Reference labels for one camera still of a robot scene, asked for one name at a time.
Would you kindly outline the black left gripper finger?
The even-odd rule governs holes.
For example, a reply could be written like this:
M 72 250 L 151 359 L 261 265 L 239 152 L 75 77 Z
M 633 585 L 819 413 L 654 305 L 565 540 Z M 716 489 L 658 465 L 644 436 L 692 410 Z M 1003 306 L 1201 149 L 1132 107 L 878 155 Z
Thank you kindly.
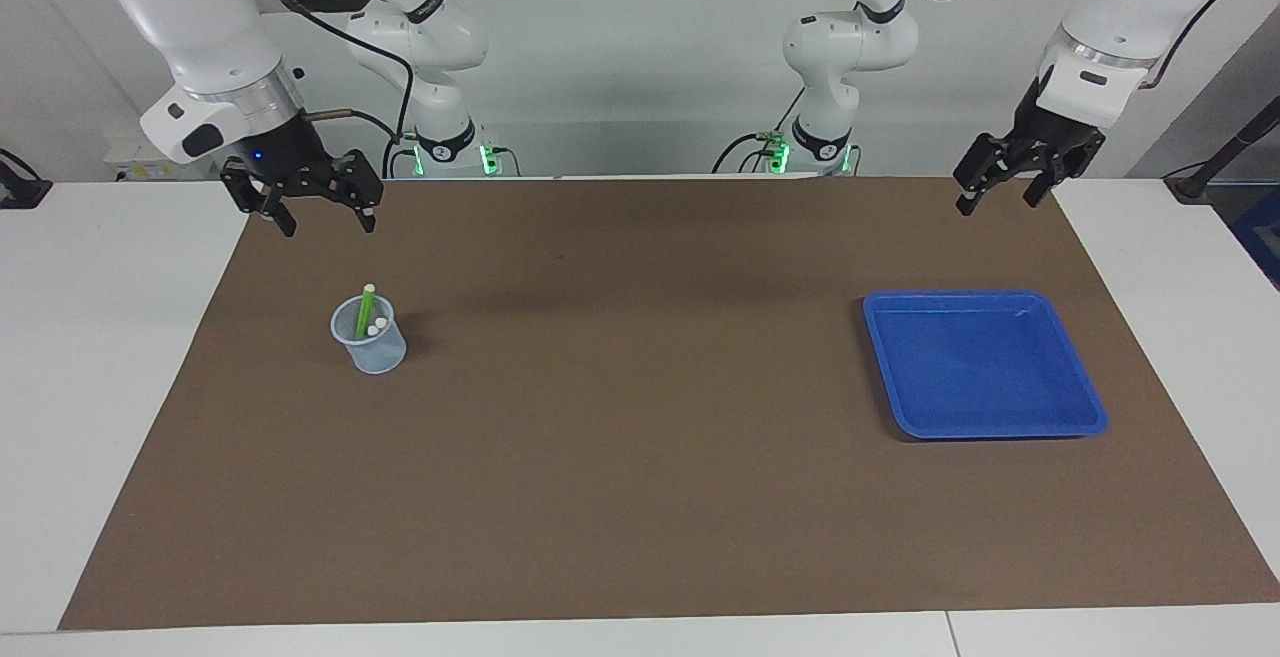
M 1012 179 L 1016 174 L 1016 161 L 1009 165 L 1015 140 L 978 134 L 954 169 L 954 179 L 960 187 L 956 209 L 964 216 L 977 210 L 986 193 L 995 186 Z
M 1085 170 L 1085 161 L 1079 159 L 1037 159 L 1036 175 L 1023 193 L 1025 204 L 1036 209 L 1056 186 L 1068 179 L 1078 178 Z

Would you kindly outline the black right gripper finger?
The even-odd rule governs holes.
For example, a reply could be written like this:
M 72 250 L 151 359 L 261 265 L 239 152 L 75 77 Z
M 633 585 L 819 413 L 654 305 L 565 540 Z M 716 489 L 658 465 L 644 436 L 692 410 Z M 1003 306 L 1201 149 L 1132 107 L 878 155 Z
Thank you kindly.
M 244 165 L 223 165 L 221 184 L 238 210 L 271 222 L 285 238 L 294 236 L 297 223 L 275 186 L 256 186 Z
M 371 161 L 360 150 L 351 150 L 335 159 L 335 197 L 351 209 L 365 233 L 376 229 L 375 211 L 381 204 L 384 186 Z

